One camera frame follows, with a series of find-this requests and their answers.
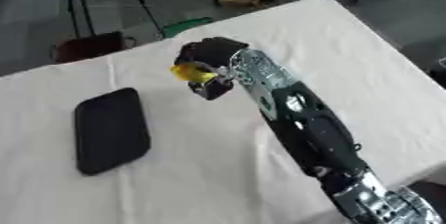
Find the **green object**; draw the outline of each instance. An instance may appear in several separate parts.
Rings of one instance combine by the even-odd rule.
[[[178,22],[178,23],[175,23],[172,25],[168,25],[168,26],[163,27],[162,30],[164,31],[164,34],[167,38],[172,38],[183,31],[186,31],[188,29],[195,28],[195,27],[198,27],[201,25],[206,25],[213,21],[214,20],[212,18],[204,17],[204,18],[187,20],[187,21]]]

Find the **white tablecloth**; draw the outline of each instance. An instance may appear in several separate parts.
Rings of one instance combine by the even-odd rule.
[[[0,80],[2,224],[335,223],[337,214],[240,87],[215,102],[170,73],[204,37],[250,43],[298,74],[362,143],[389,186],[446,158],[446,94],[334,0],[305,0],[174,39]],[[75,166],[73,109],[134,87],[152,150],[96,177]]]

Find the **metal rod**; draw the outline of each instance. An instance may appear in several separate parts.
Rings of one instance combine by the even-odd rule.
[[[164,39],[165,38],[165,33],[161,29],[161,27],[158,25],[158,23],[156,22],[153,14],[150,12],[148,7],[145,5],[145,0],[137,0],[137,1],[139,2],[139,4],[141,5],[142,9],[144,9],[145,13],[148,15],[148,17],[152,21],[152,23],[155,26],[156,30],[158,31],[159,35],[161,35],[161,37]]]
[[[78,25],[78,19],[76,17],[76,11],[74,9],[73,0],[67,0],[68,1],[68,11],[72,18],[73,23],[73,29],[75,30],[76,38],[81,38],[81,33],[79,32],[79,25]]]
[[[84,16],[86,17],[87,26],[90,31],[90,35],[94,37],[96,35],[95,28],[93,26],[92,16],[90,15],[89,7],[87,4],[87,0],[81,0],[82,9],[84,11]]]

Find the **white table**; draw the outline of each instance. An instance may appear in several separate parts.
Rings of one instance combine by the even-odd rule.
[[[204,37],[250,43],[298,73],[389,186],[446,159],[446,94],[334,0],[305,0],[90,61],[0,80],[2,224],[335,223],[338,215],[242,89],[206,102],[170,73]],[[97,177],[75,168],[72,111],[140,92],[152,150]]]

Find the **robotic arm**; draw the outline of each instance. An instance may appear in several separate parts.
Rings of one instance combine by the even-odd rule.
[[[172,72],[209,101],[232,90],[237,81],[296,164],[319,181],[351,223],[442,223],[415,192],[387,190],[357,155],[360,144],[335,113],[263,52],[225,38],[204,39],[182,48]]]

